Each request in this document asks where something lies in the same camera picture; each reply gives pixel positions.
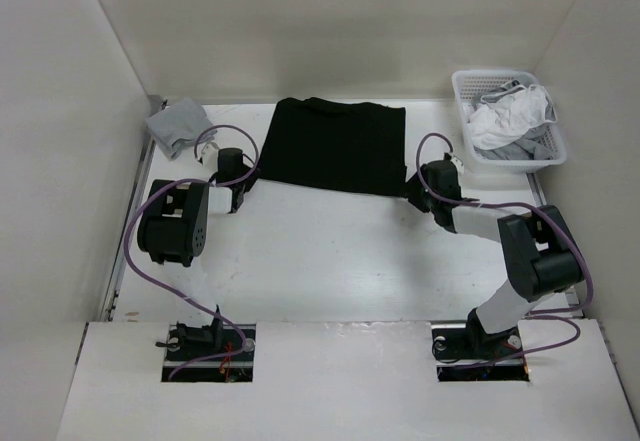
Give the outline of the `black tank top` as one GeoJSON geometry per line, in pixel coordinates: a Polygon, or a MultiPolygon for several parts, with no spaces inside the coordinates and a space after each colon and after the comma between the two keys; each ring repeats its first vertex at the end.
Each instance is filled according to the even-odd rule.
{"type": "Polygon", "coordinates": [[[402,197],[406,109],[286,98],[276,104],[258,169],[264,180],[402,197]]]}

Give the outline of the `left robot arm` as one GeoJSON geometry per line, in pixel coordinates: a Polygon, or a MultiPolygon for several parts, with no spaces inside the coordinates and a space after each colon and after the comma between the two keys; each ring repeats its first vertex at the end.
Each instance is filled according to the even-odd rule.
{"type": "Polygon", "coordinates": [[[214,143],[206,144],[197,160],[211,172],[209,180],[157,179],[136,214],[137,245],[163,267],[170,282],[154,280],[143,272],[138,275],[218,321],[219,310],[202,306],[194,285],[202,277],[194,260],[206,242],[209,194],[216,198],[218,214],[233,214],[255,184],[258,171],[241,149],[219,148],[214,143]]]}

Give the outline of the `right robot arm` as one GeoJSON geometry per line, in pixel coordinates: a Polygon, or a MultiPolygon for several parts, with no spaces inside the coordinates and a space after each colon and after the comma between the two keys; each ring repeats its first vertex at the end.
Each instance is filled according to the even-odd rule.
{"type": "Polygon", "coordinates": [[[584,262],[556,207],[515,214],[464,198],[449,158],[421,166],[405,189],[409,203],[444,230],[501,246],[507,280],[467,316],[463,341],[471,354],[488,358],[542,301],[585,280],[584,262]]]}

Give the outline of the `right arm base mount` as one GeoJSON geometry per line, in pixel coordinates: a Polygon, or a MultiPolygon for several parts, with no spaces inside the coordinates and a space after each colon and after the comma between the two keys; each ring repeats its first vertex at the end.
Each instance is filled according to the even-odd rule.
{"type": "Polygon", "coordinates": [[[432,355],[440,382],[528,382],[522,357],[508,356],[523,351],[517,327],[498,334],[473,338],[463,324],[431,327],[432,355]]]}

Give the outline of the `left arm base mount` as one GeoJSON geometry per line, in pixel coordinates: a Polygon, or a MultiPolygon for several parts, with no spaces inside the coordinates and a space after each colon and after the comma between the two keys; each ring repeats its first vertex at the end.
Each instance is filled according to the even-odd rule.
{"type": "Polygon", "coordinates": [[[249,383],[253,381],[255,325],[240,325],[248,347],[240,351],[239,333],[214,319],[210,325],[172,325],[167,340],[156,343],[164,350],[162,382],[249,383]]]}

